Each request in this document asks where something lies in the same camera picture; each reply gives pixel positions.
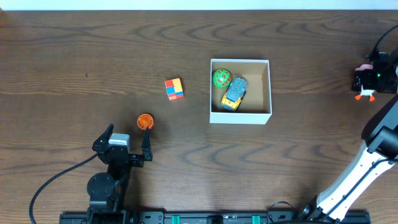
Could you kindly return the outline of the multicoloured puzzle cube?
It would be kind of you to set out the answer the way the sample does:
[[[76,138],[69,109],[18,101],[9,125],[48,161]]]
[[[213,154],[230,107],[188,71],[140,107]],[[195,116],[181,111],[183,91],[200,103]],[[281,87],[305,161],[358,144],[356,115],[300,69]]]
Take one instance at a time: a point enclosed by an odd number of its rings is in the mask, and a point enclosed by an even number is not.
[[[179,78],[166,80],[165,88],[170,101],[184,97],[182,82]]]

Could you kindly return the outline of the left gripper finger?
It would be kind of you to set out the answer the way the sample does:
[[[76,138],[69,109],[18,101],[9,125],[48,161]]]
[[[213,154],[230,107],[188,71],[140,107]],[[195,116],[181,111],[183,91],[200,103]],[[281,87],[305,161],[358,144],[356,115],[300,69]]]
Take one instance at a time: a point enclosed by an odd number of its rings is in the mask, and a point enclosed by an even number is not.
[[[113,133],[114,124],[110,124],[103,134],[98,137],[94,143],[92,150],[95,152],[105,152],[109,148],[109,140]]]
[[[144,138],[143,138],[142,144],[141,144],[142,155],[144,156],[145,161],[153,160],[153,154],[152,154],[152,149],[151,149],[151,145],[150,145],[149,133],[150,133],[150,129],[146,128],[145,133],[144,133]]]

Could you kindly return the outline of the yellow grey toy truck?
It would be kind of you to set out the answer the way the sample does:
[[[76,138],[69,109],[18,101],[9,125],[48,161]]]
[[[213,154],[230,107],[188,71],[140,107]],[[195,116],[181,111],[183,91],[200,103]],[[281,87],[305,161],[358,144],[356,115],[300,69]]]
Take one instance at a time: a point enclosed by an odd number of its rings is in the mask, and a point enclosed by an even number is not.
[[[247,87],[248,83],[245,79],[240,77],[234,78],[223,95],[220,106],[226,110],[236,111],[246,94]]]

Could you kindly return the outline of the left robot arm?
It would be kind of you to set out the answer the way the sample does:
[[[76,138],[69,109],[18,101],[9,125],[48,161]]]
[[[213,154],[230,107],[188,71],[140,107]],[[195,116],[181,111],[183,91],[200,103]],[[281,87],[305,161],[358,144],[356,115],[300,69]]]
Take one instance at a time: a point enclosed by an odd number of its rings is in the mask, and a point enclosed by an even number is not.
[[[143,167],[146,161],[153,160],[149,140],[150,128],[144,131],[141,154],[131,154],[130,136],[114,133],[113,128],[114,125],[110,124],[92,147],[98,158],[108,166],[106,172],[95,174],[87,184],[89,208],[96,212],[119,210],[129,184],[131,169]]]

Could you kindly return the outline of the pink white duck toy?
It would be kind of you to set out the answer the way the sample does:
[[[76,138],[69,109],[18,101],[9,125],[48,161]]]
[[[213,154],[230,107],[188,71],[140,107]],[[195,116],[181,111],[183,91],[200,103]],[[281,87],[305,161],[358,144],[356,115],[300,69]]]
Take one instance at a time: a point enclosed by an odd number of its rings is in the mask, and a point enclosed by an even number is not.
[[[359,68],[355,69],[355,72],[357,71],[365,71],[365,70],[370,70],[373,69],[373,66],[370,64],[362,64]],[[369,101],[373,102],[375,100],[375,97],[373,96],[374,90],[365,90],[363,87],[361,87],[361,91],[359,92],[358,95],[355,96],[356,100],[360,100],[362,96],[368,96]]]

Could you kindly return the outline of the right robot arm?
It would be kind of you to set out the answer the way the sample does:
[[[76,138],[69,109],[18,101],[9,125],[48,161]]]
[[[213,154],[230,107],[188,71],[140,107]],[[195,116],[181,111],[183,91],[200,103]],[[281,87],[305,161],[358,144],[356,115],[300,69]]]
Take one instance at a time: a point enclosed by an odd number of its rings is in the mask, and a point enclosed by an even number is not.
[[[397,57],[374,48],[372,64],[355,70],[353,90],[362,96],[368,90],[397,94]],[[353,161],[325,191],[295,217],[306,222],[339,223],[354,201],[385,171],[397,164],[397,96],[365,125],[363,143]]]

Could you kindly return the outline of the green ball with red numbers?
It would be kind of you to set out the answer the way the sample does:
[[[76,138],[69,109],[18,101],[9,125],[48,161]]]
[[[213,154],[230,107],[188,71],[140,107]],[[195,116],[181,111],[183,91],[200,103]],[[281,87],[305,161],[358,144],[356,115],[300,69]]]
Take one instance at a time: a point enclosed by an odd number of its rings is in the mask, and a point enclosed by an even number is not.
[[[232,80],[232,76],[229,70],[225,68],[217,69],[212,74],[212,83],[216,88],[227,88],[229,87]]]

